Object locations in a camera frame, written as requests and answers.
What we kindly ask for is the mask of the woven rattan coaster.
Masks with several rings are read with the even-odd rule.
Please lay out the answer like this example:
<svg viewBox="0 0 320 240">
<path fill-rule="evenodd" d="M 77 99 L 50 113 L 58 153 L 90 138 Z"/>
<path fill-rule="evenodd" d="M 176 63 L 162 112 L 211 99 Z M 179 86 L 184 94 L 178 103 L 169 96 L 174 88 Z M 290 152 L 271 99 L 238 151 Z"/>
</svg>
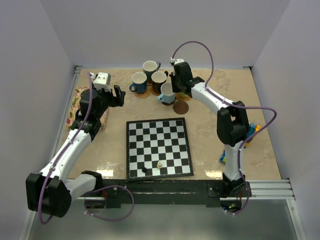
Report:
<svg viewBox="0 0 320 240">
<path fill-rule="evenodd" d="M 183 102 L 189 101 L 191 99 L 190 96 L 188 96 L 187 94 L 185 94 L 183 92 L 176 93 L 175 97 L 176 97 L 177 100 L 183 101 Z"/>
<path fill-rule="evenodd" d="M 137 98 L 140 98 L 140 99 L 145 99 L 145 98 L 147 98 L 150 94 L 151 94 L 150 89 L 147 89 L 144 93 L 134 92 L 134 95 L 135 95 Z"/>
</svg>

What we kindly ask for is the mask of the light blue mug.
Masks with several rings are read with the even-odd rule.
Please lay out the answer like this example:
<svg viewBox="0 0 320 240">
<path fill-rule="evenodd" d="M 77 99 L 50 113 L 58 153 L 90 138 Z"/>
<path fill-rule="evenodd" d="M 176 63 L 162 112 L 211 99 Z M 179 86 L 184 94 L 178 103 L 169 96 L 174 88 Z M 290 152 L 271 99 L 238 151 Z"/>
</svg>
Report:
<svg viewBox="0 0 320 240">
<path fill-rule="evenodd" d="M 158 101 L 171 103 L 173 100 L 176 99 L 176 94 L 173 92 L 172 84 L 170 82 L 164 83 L 161 88 L 161 93 L 157 97 Z"/>
</svg>

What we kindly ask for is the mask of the black mug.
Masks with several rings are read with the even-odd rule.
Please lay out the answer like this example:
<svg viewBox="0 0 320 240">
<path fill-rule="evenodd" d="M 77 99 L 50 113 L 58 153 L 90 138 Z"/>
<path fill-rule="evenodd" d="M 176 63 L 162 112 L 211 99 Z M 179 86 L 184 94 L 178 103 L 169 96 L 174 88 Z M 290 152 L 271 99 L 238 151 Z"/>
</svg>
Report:
<svg viewBox="0 0 320 240">
<path fill-rule="evenodd" d="M 168 71 L 156 71 L 151 75 L 152 89 L 155 93 L 161 93 L 161 86 L 167 81 Z"/>
</svg>

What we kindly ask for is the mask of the dark walnut coaster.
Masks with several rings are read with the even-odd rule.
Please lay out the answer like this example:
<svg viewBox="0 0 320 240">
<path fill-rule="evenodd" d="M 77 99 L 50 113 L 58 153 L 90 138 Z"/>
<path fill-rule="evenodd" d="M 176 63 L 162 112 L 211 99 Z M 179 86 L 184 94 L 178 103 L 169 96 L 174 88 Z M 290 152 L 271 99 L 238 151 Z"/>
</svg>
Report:
<svg viewBox="0 0 320 240">
<path fill-rule="evenodd" d="M 172 108 L 173 111 L 179 115 L 184 115 L 189 111 L 189 105 L 185 101 L 176 101 Z"/>
<path fill-rule="evenodd" d="M 167 102 L 161 102 L 163 105 L 165 105 L 165 106 L 171 106 L 171 105 L 173 105 L 174 103 L 176 102 L 176 100 L 174 99 L 172 102 L 170 102 L 170 103 L 167 103 Z"/>
</svg>

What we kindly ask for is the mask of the dark blue mug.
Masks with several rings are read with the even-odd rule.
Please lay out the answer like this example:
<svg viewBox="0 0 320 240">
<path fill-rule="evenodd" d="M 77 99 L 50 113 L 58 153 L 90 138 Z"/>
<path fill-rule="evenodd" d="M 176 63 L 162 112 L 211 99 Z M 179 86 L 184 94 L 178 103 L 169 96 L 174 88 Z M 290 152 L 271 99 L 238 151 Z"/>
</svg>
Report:
<svg viewBox="0 0 320 240">
<path fill-rule="evenodd" d="M 144 72 L 136 72 L 131 76 L 132 84 L 129 90 L 133 93 L 144 94 L 147 91 L 147 75 Z"/>
</svg>

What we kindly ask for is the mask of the teal grey mug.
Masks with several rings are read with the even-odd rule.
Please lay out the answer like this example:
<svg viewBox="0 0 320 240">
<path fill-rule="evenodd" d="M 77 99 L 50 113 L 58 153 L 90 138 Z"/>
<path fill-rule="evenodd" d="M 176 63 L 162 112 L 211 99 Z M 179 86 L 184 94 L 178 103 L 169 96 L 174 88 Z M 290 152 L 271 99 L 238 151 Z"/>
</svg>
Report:
<svg viewBox="0 0 320 240">
<path fill-rule="evenodd" d="M 148 60 L 143 63 L 142 68 L 143 72 L 147 76 L 147 81 L 152 81 L 152 74 L 157 72 L 161 67 L 159 61 Z"/>
</svg>

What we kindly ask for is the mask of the green mug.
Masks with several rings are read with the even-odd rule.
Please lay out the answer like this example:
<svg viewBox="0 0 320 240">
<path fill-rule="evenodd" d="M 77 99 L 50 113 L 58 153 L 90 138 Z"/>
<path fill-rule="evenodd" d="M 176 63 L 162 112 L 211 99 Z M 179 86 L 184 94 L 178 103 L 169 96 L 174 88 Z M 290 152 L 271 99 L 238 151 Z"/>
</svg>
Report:
<svg viewBox="0 0 320 240">
<path fill-rule="evenodd" d="M 189 97 L 187 94 L 185 94 L 185 93 L 183 93 L 183 92 L 179 92 L 179 93 L 178 93 L 178 96 L 179 96 L 180 98 L 182 98 L 182 99 L 185 99 L 185 98 L 188 98 L 188 97 Z"/>
</svg>

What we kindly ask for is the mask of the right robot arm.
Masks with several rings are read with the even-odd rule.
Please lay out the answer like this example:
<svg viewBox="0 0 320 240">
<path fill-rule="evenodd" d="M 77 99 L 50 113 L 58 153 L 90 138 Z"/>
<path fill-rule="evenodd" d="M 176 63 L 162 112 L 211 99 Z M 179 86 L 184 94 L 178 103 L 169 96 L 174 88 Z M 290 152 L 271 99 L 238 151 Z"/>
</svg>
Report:
<svg viewBox="0 0 320 240">
<path fill-rule="evenodd" d="M 183 59 L 172 59 L 170 64 L 173 66 L 169 75 L 172 90 L 198 100 L 216 114 L 216 134 L 224 144 L 226 158 L 222 183 L 216 191 L 220 197 L 233 197 L 246 183 L 242 148 L 250 125 L 245 105 L 223 97 L 202 78 L 194 77 L 190 65 Z"/>
</svg>

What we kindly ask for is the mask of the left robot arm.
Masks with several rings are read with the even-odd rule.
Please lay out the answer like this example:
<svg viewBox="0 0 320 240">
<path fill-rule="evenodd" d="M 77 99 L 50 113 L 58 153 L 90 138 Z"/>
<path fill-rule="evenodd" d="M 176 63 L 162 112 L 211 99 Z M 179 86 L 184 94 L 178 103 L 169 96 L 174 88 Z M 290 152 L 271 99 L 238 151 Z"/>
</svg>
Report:
<svg viewBox="0 0 320 240">
<path fill-rule="evenodd" d="M 91 85 L 81 93 L 67 139 L 39 173 L 30 173 L 25 180 L 29 210 L 61 218 L 78 197 L 86 193 L 99 196 L 103 192 L 100 173 L 85 170 L 70 182 L 67 178 L 79 156 L 98 134 L 103 114 L 109 107 L 122 107 L 125 95 L 118 85 L 113 89 L 108 85 L 98 88 Z"/>
</svg>

